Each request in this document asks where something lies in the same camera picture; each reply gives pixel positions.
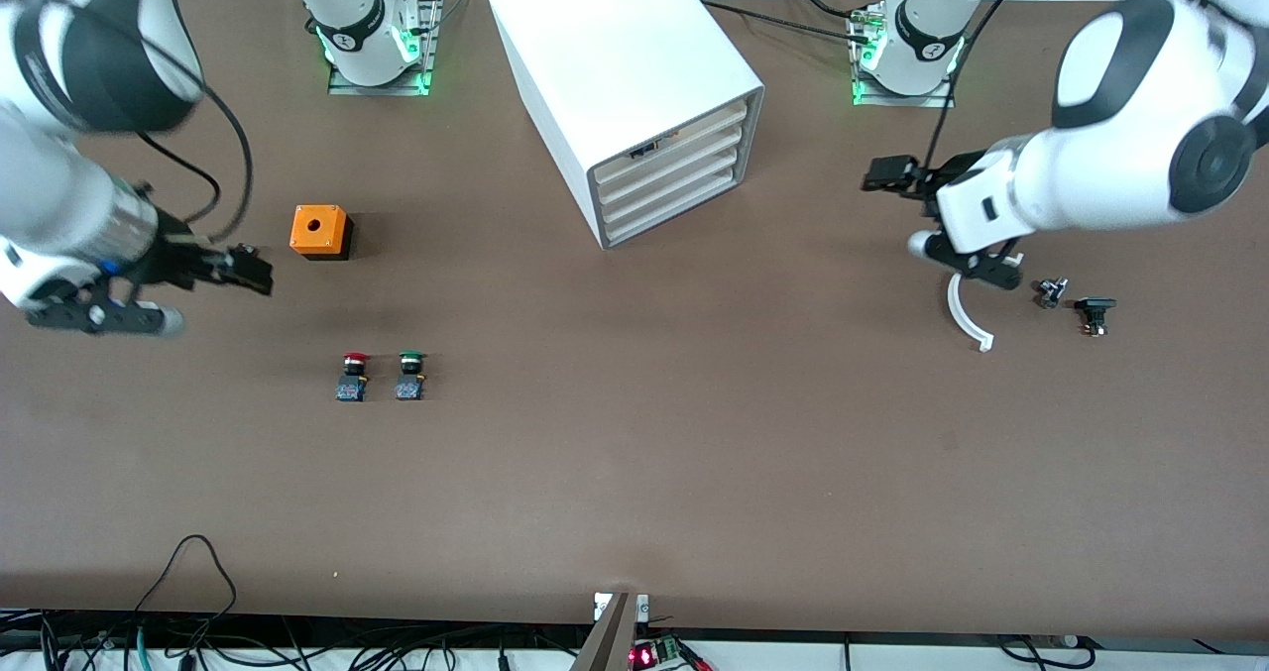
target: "white curved part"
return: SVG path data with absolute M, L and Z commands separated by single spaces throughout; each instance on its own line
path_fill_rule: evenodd
M 1005 261 L 1008 264 L 1016 265 L 1022 264 L 1023 256 L 1018 254 L 1015 256 L 1006 256 Z M 978 351 L 991 351 L 991 346 L 996 342 L 996 335 L 989 332 L 987 329 L 980 327 L 970 318 L 970 315 L 964 311 L 964 304 L 961 302 L 961 273 L 952 274 L 952 279 L 948 282 L 948 311 L 952 313 L 952 320 L 956 320 L 958 327 L 962 332 L 966 332 L 971 337 L 978 341 Z

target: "cable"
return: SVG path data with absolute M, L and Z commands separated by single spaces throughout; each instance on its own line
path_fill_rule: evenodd
M 835 33 L 835 30 L 832 29 L 820 29 L 820 27 L 802 25 L 798 24 L 798 22 L 782 20 L 782 18 L 779 16 L 763 15 L 763 13 L 742 10 L 742 8 L 731 6 L 731 4 L 712 3 L 708 0 L 702 0 L 700 3 L 704 4 L 704 6 L 714 8 L 714 10 L 735 11 L 737 13 L 737 15 L 753 16 L 756 20 L 770 22 L 770 24 L 774 25 L 789 27 L 789 29 L 802 29 L 806 30 L 806 33 L 811 34 L 831 36 L 831 38 L 843 38 L 846 39 L 846 42 L 854 42 L 854 43 L 868 42 L 868 38 L 865 38 L 865 36 L 862 34 Z
M 1212 644 L 1209 644 L 1209 643 L 1207 643 L 1207 642 L 1204 642 L 1204 641 L 1202 641 L 1202 639 L 1190 639 L 1190 641 L 1192 641 L 1193 643 L 1197 643 L 1197 644 L 1198 644 L 1198 646 L 1200 646 L 1202 648 L 1206 648 L 1207 651 L 1209 651 L 1209 652 L 1212 652 L 1212 653 L 1225 653 L 1223 651 L 1221 651 L 1221 649 L 1218 649 L 1218 648 L 1216 648 L 1214 646 L 1212 646 Z
M 212 186 L 212 197 L 211 200 L 207 202 L 207 205 L 199 207 L 199 209 L 194 211 L 194 213 L 190 216 L 185 216 L 185 219 L 181 219 L 181 223 L 190 225 L 195 219 L 203 219 L 206 218 L 206 216 L 209 216 L 212 214 L 213 211 L 216 211 L 218 204 L 221 204 L 221 184 L 218 183 L 217 179 L 212 178 L 212 175 L 208 174 L 207 170 L 199 169 L 198 165 L 190 164 L 190 161 L 185 161 L 184 157 L 181 156 L 176 156 L 175 152 L 169 151 L 169 148 L 162 146 L 162 143 L 159 143 L 156 142 L 155 138 L 151 138 L 148 133 L 137 132 L 137 138 L 141 138 L 142 142 L 146 143 L 146 146 L 155 148 L 155 151 L 161 152 L 161 155 L 164 156 L 168 156 L 168 160 L 171 160 L 176 165 L 180 165 L 181 169 L 189 170 L 190 174 L 198 175 L 199 179 L 207 180 L 207 184 Z
M 542 632 L 534 630 L 533 632 L 533 638 L 547 643 L 547 646 L 549 646 L 549 647 L 555 647 L 556 649 L 562 651 L 562 652 L 567 653 L 569 656 L 571 656 L 574 658 L 577 658 L 577 652 L 572 651 L 571 648 L 567 648 L 562 643 L 558 643 L 557 641 L 555 641 L 551 637 L 543 634 Z
M 154 671 L 150 668 L 150 658 L 146 655 L 146 632 L 137 628 L 137 656 L 141 658 L 141 671 Z
M 692 671 L 713 671 L 713 666 L 709 666 L 700 655 L 694 652 L 692 647 L 683 643 L 683 639 L 675 637 L 674 641 L 679 643 L 679 656 L 683 657 L 684 663 L 692 668 Z
M 299 661 L 305 665 L 305 671 L 313 671 L 313 667 L 308 665 L 308 658 L 305 657 L 305 651 L 299 648 L 299 642 L 296 641 L 296 634 L 291 630 L 291 624 L 287 623 L 287 618 L 282 616 L 282 625 L 287 628 L 287 635 L 291 637 L 291 646 L 296 647 L 296 653 L 299 655 Z
M 150 585 L 150 589 L 146 590 L 146 594 L 141 595 L 141 600 L 137 601 L 137 605 L 132 608 L 132 616 L 128 620 L 128 627 L 132 627 L 136 623 L 137 613 L 140 613 L 141 608 L 145 606 L 146 601 L 150 600 L 150 595 L 154 595 L 155 590 L 157 590 L 159 586 L 162 585 L 164 580 L 168 578 L 168 575 L 171 572 L 173 566 L 176 563 L 178 554 L 180 554 L 180 550 L 184 549 L 185 543 L 190 540 L 199 540 L 201 543 L 203 543 L 204 547 L 207 547 L 207 552 L 212 556 L 212 563 L 216 566 L 216 571 L 221 575 L 222 580 L 225 580 L 225 585 L 228 586 L 230 589 L 230 601 L 228 604 L 225 605 L 223 609 L 221 609 L 212 616 L 204 619 L 202 624 L 199 624 L 198 630 L 194 632 L 193 637 L 189 641 L 189 644 L 187 644 L 185 647 L 185 656 L 189 656 L 189 652 L 192 649 L 198 648 L 198 646 L 202 644 L 204 635 L 207 635 L 208 629 L 211 629 L 212 622 L 216 622 L 218 618 L 223 616 L 226 613 L 228 613 L 230 609 L 233 609 L 233 605 L 237 603 L 237 586 L 233 583 L 233 578 L 230 577 L 230 573 L 225 571 L 225 566 L 221 563 L 221 557 L 216 553 L 216 545 L 213 545 L 212 540 L 207 539 L 204 535 L 199 534 L 185 535 L 184 538 L 180 539 L 179 543 L 176 543 L 176 547 L 173 548 L 171 550 L 171 557 L 168 558 L 168 564 L 164 566 L 162 572 L 159 573 L 159 578 L 155 580 L 152 585 Z M 140 639 L 140 629 L 138 629 L 138 639 Z M 127 670 L 128 670 L 128 637 L 124 637 L 123 671 Z
M 440 15 L 440 20 L 439 20 L 439 22 L 437 22 L 437 24 L 435 24 L 435 25 L 431 25 L 431 27 L 426 27 L 426 29 L 423 29 L 423 34 L 430 34 L 430 33 L 434 33 L 434 30 L 439 30 L 439 29 L 440 29 L 440 25 L 444 25 L 444 24 L 445 24 L 445 20 L 448 20 L 449 15 L 453 15 L 453 13 L 457 13 L 457 11 L 458 11 L 458 8 L 459 8 L 459 6 L 463 6 L 463 4 L 466 4 L 467 1 L 468 1 L 468 0 L 458 0 L 458 3 L 457 3 L 457 4 L 454 4 L 454 6 L 453 6 L 453 8 L 449 8 L 449 10 L 445 10 L 445 11 L 443 13 L 443 15 Z
M 415 639 L 414 642 L 409 642 L 409 643 L 406 642 L 406 637 L 411 632 L 425 632 L 425 630 L 431 630 L 431 628 L 428 627 L 428 625 L 423 625 L 423 624 L 407 624 L 407 625 L 397 625 L 397 627 L 381 627 L 381 628 L 377 628 L 377 629 L 367 629 L 364 632 L 359 632 L 357 634 L 345 637 L 345 638 L 343 638 L 343 639 L 340 639 L 340 641 L 338 641 L 335 643 L 331 643 L 329 646 L 322 647 L 322 648 L 320 648 L 317 651 L 308 652 L 308 653 L 302 653 L 297 658 L 291 658 L 291 657 L 286 656 L 284 653 L 282 653 L 280 651 L 278 651 L 277 648 L 273 648 L 272 646 L 265 644 L 263 642 L 259 642 L 256 639 L 253 639 L 250 637 L 237 637 L 237 635 L 227 635 L 227 634 L 206 634 L 203 637 L 203 642 L 206 644 L 206 648 L 209 649 L 209 652 L 217 653 L 218 657 L 223 658 L 225 661 L 227 661 L 230 663 L 236 663 L 236 665 L 240 665 L 240 666 L 247 666 L 247 667 L 253 667 L 253 668 L 277 668 L 277 667 L 280 667 L 280 666 L 293 666 L 297 670 L 303 671 L 303 667 L 301 666 L 301 662 L 303 662 L 305 660 L 313 660 L 313 658 L 321 656 L 322 653 L 327 653 L 330 651 L 336 649 L 336 648 L 341 648 L 345 644 L 348 644 L 349 642 L 353 642 L 355 639 L 362 639 L 363 637 L 368 637 L 371 634 L 378 634 L 378 633 L 383 633 L 383 632 L 401 632 L 398 634 L 393 634 L 390 639 L 386 639 L 385 643 L 383 643 L 385 648 L 377 649 L 369 657 L 367 657 L 365 655 L 372 651 L 372 647 L 371 647 L 371 642 L 367 642 L 367 646 L 363 647 L 358 652 L 358 655 L 353 658 L 353 663 L 349 666 L 349 668 L 352 671 L 358 671 L 358 670 L 365 670 L 365 668 L 374 668 L 374 667 L 377 667 L 376 665 L 382 666 L 382 663 L 385 661 L 390 661 L 388 655 L 391 652 L 393 652 L 393 651 L 404 649 L 404 652 L 407 653 L 410 651 L 416 651 L 416 649 L 420 649 L 420 648 L 425 648 L 429 644 L 435 646 L 437 642 L 444 642 L 444 641 L 454 638 L 454 637 L 461 637 L 461 635 L 466 635 L 466 634 L 473 634 L 473 633 L 477 633 L 477 632 L 501 630 L 501 629 L 506 629 L 508 627 L 509 627 L 508 624 L 482 624 L 482 625 L 477 625 L 477 627 L 467 627 L 467 628 L 463 628 L 463 629 L 454 629 L 454 630 L 450 630 L 450 632 L 443 632 L 443 633 L 439 633 L 439 634 L 429 634 L 429 635 L 426 635 L 426 637 L 424 637 L 421 639 Z M 184 632 L 173 632 L 173 634 L 178 635 L 178 637 L 192 637 L 193 635 L 193 634 L 184 633 Z M 211 643 L 213 641 L 245 642 L 245 643 L 253 644 L 253 646 L 255 646 L 258 648 L 261 648 L 261 649 L 265 649 L 268 652 L 272 652 L 274 656 L 277 656 L 279 658 L 279 661 L 255 661 L 255 660 L 240 658 L 240 657 L 236 657 L 236 656 L 231 656 L 230 653 L 227 653 L 227 652 L 222 651 L 221 648 L 218 648 L 217 644 Z M 174 657 L 174 655 L 166 655 L 166 656 L 169 658 Z
M 176 71 L 180 71 L 180 74 L 184 75 L 187 80 L 192 80 L 192 82 L 197 85 L 199 91 L 203 91 L 207 98 L 212 99 L 212 101 L 216 103 L 216 107 L 220 108 L 222 114 L 225 114 L 225 119 L 230 123 L 235 134 L 237 134 L 239 146 L 242 150 L 242 195 L 239 200 L 237 209 L 233 212 L 233 216 L 231 216 L 228 223 L 223 228 L 217 230 L 217 232 L 211 233 L 208 241 L 223 242 L 227 237 L 232 236 L 235 230 L 239 230 L 240 225 L 242 223 L 242 219 L 246 218 L 246 211 L 251 205 L 251 188 L 255 179 L 255 164 L 251 157 L 251 145 L 247 142 L 246 132 L 245 129 L 242 129 L 242 124 L 240 123 L 240 121 L 237 121 L 237 117 L 233 114 L 232 108 L 228 107 L 228 103 L 225 103 L 225 99 L 221 98 L 220 94 L 214 91 L 214 89 L 209 88 L 209 85 L 204 82 L 202 76 L 195 75 L 189 66 L 181 65 L 179 58 L 173 57 L 171 52 L 168 52 L 166 48 L 160 47 L 160 44 L 157 43 L 154 43 L 154 39 L 147 38 L 146 34 L 128 33 L 128 30 L 123 29 L 123 27 L 114 24 L 114 20 L 110 20 L 109 16 L 100 15 L 100 13 L 98 11 L 85 10 L 85 8 L 79 6 L 79 4 L 67 1 L 55 1 L 55 4 L 61 4 L 61 6 L 66 6 L 67 10 L 74 11 L 76 15 L 88 16 L 90 18 L 90 20 L 95 20 L 96 24 L 104 25 L 105 29 L 112 30 L 112 33 L 117 36 L 122 36 L 122 38 L 129 39 L 129 42 L 136 42 L 140 43 L 141 47 L 151 48 L 151 51 L 159 53 L 160 57 L 164 57 L 164 61 L 168 61 L 169 65 L 175 67 Z M 207 548 L 212 550 L 212 557 L 213 558 L 216 557 L 216 552 L 212 548 L 212 544 L 207 540 L 207 538 L 204 538 L 203 535 L 192 535 L 192 537 L 201 538 L 203 543 L 207 544 Z
M 1089 657 L 1079 663 L 1067 663 L 1063 661 L 1053 661 L 1051 658 L 1042 657 L 1039 652 L 1036 649 L 1036 644 L 1032 643 L 1030 637 L 1028 635 L 1001 634 L 997 641 L 1000 643 L 1000 651 L 1005 652 L 1005 656 L 1013 658 L 1014 661 L 1022 661 L 1023 663 L 1034 663 L 1034 666 L 1037 666 L 1039 671 L 1046 671 L 1049 667 L 1067 668 L 1070 671 L 1082 671 L 1084 668 L 1089 668 L 1098 661 L 1096 649 L 1093 648 L 1093 644 L 1086 643 L 1084 637 L 1080 637 L 1080 643 L 1076 648 L 1082 648 L 1084 651 L 1089 652 Z M 1005 646 L 1005 643 L 1010 641 L 1020 642 L 1023 646 L 1025 646 L 1027 651 L 1030 652 L 1030 656 L 1029 657 L 1023 656 L 1020 653 L 1015 653 L 1014 651 L 1011 651 L 1009 647 Z
M 829 15 L 843 18 L 843 20 L 848 20 L 850 18 L 850 11 L 834 10 L 832 6 L 829 6 L 821 0 L 808 0 L 808 1 L 811 1 L 811 4 L 815 4 L 815 6 L 819 8 L 820 11 L 829 13 Z

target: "metal mounting plate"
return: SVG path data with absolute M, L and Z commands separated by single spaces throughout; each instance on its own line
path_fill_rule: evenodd
M 868 10 L 877 10 L 879 4 L 869 6 Z M 846 20 L 846 33 L 848 34 L 860 34 L 865 38 L 872 38 L 869 29 L 864 25 L 857 25 L 853 20 Z M 947 76 L 944 76 L 943 82 L 939 82 L 938 89 L 931 93 L 921 94 L 921 96 L 902 96 L 902 94 L 892 93 L 890 89 L 883 88 L 878 84 L 873 75 L 863 70 L 859 62 L 863 58 L 863 52 L 871 48 L 871 44 L 850 43 L 850 91 L 851 103 L 857 107 L 923 107 L 923 108 L 942 108 L 943 99 L 947 98 L 948 84 Z M 956 98 L 952 98 L 952 107 L 956 107 Z
M 336 96 L 428 96 L 431 93 L 431 71 L 437 65 L 438 25 L 442 19 L 443 0 L 406 0 L 406 20 L 402 30 L 402 44 L 410 52 L 418 52 L 419 60 L 401 71 L 397 79 L 388 84 L 365 88 L 345 80 L 335 66 L 330 66 L 330 81 L 326 91 Z M 410 29 L 421 29 L 419 36 Z
M 603 616 L 604 614 L 604 609 L 612 600 L 613 600 L 613 592 L 595 592 L 595 622 L 599 622 L 599 618 Z M 638 614 L 636 615 L 634 620 L 638 622 L 640 624 L 647 624 L 648 619 L 647 595 L 634 595 L 634 605 L 637 606 L 638 610 Z

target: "green led light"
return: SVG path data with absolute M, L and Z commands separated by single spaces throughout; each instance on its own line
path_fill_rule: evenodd
M 322 36 L 321 33 L 317 33 L 317 42 L 321 43 L 322 57 L 326 57 L 326 61 L 330 61 L 331 65 L 334 65 L 335 57 L 331 57 L 330 42 L 326 42 L 325 36 Z
M 414 75 L 414 89 L 419 96 L 428 96 L 431 93 L 431 71 L 426 74 Z
M 406 30 L 392 29 L 392 38 L 397 43 L 397 48 L 401 51 L 401 57 L 405 61 L 415 61 L 419 56 L 419 38 L 416 36 L 406 33 Z

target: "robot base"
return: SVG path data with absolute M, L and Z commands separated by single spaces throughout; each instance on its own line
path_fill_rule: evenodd
M 878 15 L 882 4 L 871 4 L 865 8 L 865 13 L 869 15 Z M 904 96 L 900 93 L 892 93 L 890 89 L 883 88 L 876 79 L 876 76 L 869 75 L 868 71 L 863 70 L 859 62 L 869 58 L 869 48 L 873 48 L 877 38 L 878 25 L 876 24 L 855 24 L 853 20 L 846 20 L 846 33 L 848 34 L 860 34 L 864 38 L 869 38 L 869 43 L 850 43 L 850 91 L 851 103 L 857 107 L 925 107 L 925 108 L 942 108 L 943 99 L 947 98 L 948 89 L 950 85 L 947 76 L 944 76 L 943 82 L 938 85 L 931 93 L 920 94 L 920 96 Z M 956 98 L 952 98 L 949 107 L 956 107 Z
M 414 65 L 401 71 L 397 79 L 388 84 L 358 85 L 345 80 L 335 66 L 330 65 L 330 81 L 326 91 L 336 96 L 428 96 L 431 93 L 431 71 L 437 65 L 437 38 L 439 36 L 437 25 L 442 19 L 443 0 L 406 0 L 410 8 L 406 11 L 406 29 L 401 34 L 401 48 L 410 57 L 419 56 Z M 421 30 L 421 34 L 410 34 L 409 29 Z

